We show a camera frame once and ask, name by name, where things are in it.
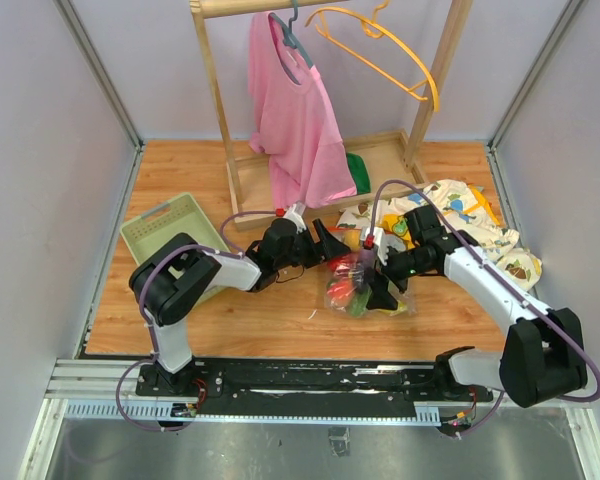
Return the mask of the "clear zip top bag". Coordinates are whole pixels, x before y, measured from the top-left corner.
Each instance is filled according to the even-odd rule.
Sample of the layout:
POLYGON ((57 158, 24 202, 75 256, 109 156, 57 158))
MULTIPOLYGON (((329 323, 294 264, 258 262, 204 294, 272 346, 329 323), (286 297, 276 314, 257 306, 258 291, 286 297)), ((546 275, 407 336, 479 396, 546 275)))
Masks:
MULTIPOLYGON (((334 235, 338 240, 342 241, 342 233, 347 229, 357 229, 357 228, 350 228, 349 226, 329 227, 328 231, 332 235, 334 235)), ((354 284, 354 287, 356 290, 356 294, 367 293, 368 295, 370 295, 368 283, 369 283, 373 273, 376 272, 376 267, 378 266, 378 262, 376 262, 374 265, 371 265, 371 261, 365 259, 364 256, 361 254, 361 251, 362 251, 362 247, 358 252, 351 251, 351 253, 355 253, 357 255, 357 264, 353 269, 351 269, 346 274, 334 274, 327 267, 327 269, 329 271, 329 277, 326 282, 324 300, 325 300, 325 306, 327 308, 329 308, 330 310, 341 313, 341 314, 346 314, 347 316, 349 316, 346 312, 346 309, 335 309, 335 308, 332 308, 328 303, 327 295, 326 295, 327 288, 328 288, 328 285, 334 280, 349 278, 353 281, 353 284, 354 284)), ((398 308, 396 311, 387 311, 387 310, 371 310, 371 311, 369 311, 369 310, 366 310, 366 313, 364 316, 370 315, 372 312, 391 316, 391 317, 413 315, 416 313, 416 303, 415 303, 414 297, 412 296, 412 294, 410 292, 410 288, 407 288, 407 290, 404 293, 400 293, 393 285, 389 285, 389 292, 398 301, 398 308)))

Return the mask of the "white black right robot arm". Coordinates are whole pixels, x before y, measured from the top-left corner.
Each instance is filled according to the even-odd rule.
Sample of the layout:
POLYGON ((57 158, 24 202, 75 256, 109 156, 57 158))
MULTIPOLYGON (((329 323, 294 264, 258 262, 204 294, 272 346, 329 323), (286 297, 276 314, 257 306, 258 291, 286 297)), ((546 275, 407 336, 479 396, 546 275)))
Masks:
POLYGON ((505 334, 502 352, 465 346, 437 357, 435 392, 454 400, 469 386, 505 392, 527 408, 584 388, 588 382, 582 329, 568 308, 554 309, 501 274, 479 243, 450 231, 429 205, 407 215, 413 248, 397 252, 384 231, 367 228, 363 246, 376 253, 384 281, 405 290, 411 277, 437 273, 468 293, 505 334))

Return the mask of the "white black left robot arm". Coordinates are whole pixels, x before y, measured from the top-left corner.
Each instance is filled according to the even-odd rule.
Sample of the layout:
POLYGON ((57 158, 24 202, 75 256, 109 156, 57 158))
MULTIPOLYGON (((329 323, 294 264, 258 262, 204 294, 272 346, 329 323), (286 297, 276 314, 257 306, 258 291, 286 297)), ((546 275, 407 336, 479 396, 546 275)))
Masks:
POLYGON ((129 288, 150 332, 152 365, 142 376, 154 375, 156 388, 172 395, 195 384, 195 360, 186 334, 186 319, 208 291, 231 288, 260 292, 275 283, 287 267, 305 270, 345 256, 351 249, 336 239, 322 221, 307 227, 277 218, 263 237, 244 253, 229 253, 201 245, 178 233, 131 274, 129 288))

